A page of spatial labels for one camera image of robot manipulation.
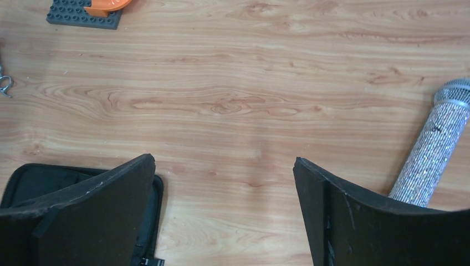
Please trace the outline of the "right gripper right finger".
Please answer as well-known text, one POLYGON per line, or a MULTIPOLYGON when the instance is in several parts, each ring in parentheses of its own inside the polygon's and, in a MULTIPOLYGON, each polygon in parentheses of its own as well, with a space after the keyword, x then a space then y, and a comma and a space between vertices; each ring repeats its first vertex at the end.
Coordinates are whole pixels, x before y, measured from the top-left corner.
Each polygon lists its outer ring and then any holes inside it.
POLYGON ((469 210, 403 203, 301 157, 293 175, 314 265, 469 264, 469 210))

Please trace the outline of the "silver scissors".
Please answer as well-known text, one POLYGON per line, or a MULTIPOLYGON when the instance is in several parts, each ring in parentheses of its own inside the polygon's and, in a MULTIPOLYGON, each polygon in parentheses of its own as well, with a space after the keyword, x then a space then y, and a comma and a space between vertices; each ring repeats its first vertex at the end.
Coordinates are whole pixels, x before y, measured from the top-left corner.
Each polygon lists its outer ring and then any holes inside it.
POLYGON ((1 94, 11 99, 12 96, 9 95, 8 90, 13 86, 13 83, 13 78, 4 73, 4 65, 1 62, 1 94))

